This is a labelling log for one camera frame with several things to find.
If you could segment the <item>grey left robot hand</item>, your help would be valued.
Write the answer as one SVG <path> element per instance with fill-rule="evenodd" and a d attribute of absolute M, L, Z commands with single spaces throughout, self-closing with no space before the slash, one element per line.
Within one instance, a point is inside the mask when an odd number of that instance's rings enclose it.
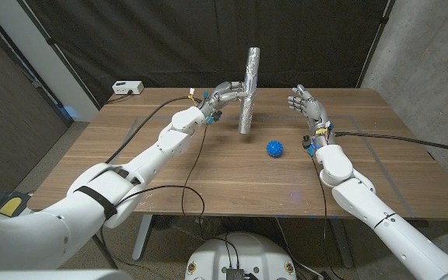
<path fill-rule="evenodd" d="M 230 102 L 240 100 L 244 96 L 242 82 L 222 82 L 198 104 L 198 109 L 204 114 L 205 122 L 211 124 L 220 118 L 222 114 L 220 110 L 223 107 Z"/>

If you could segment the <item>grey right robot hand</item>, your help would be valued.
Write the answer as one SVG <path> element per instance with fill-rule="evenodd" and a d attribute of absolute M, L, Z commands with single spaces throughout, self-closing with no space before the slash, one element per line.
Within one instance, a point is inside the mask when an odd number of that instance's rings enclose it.
<path fill-rule="evenodd" d="M 306 119 L 310 129 L 310 146 L 313 151 L 329 145 L 332 129 L 324 105 L 313 97 L 313 95 L 298 84 L 292 88 L 296 96 L 288 97 L 289 108 L 300 112 Z"/>

